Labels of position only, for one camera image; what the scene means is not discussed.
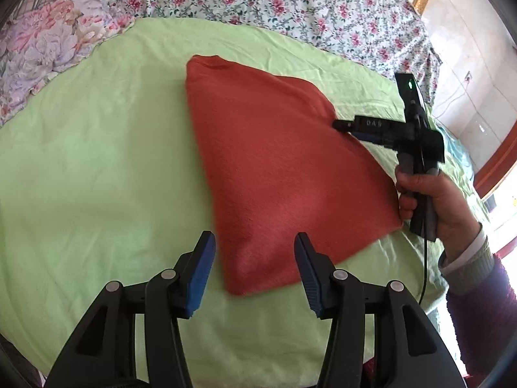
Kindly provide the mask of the person right forearm maroon sleeve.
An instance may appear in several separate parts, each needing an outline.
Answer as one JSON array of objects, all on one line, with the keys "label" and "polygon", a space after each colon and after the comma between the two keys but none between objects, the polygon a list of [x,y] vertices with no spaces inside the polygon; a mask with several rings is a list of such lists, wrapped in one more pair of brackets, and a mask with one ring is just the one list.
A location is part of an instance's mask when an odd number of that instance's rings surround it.
[{"label": "person right forearm maroon sleeve", "polygon": [[492,371],[516,332],[516,295],[484,230],[457,259],[443,253],[438,265],[448,283],[447,309],[467,371],[465,381],[474,387]]}]

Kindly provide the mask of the person right hand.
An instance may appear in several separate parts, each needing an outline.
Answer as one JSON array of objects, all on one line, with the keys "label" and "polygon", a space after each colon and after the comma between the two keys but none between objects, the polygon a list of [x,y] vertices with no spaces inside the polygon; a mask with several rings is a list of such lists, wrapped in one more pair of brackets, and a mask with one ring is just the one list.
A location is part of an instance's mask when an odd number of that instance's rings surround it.
[{"label": "person right hand", "polygon": [[400,217],[412,218],[417,206],[414,193],[429,196],[437,213],[437,238],[443,243],[448,261],[458,259],[478,236],[481,224],[456,184],[445,173],[409,175],[401,166],[396,166],[395,177]]}]

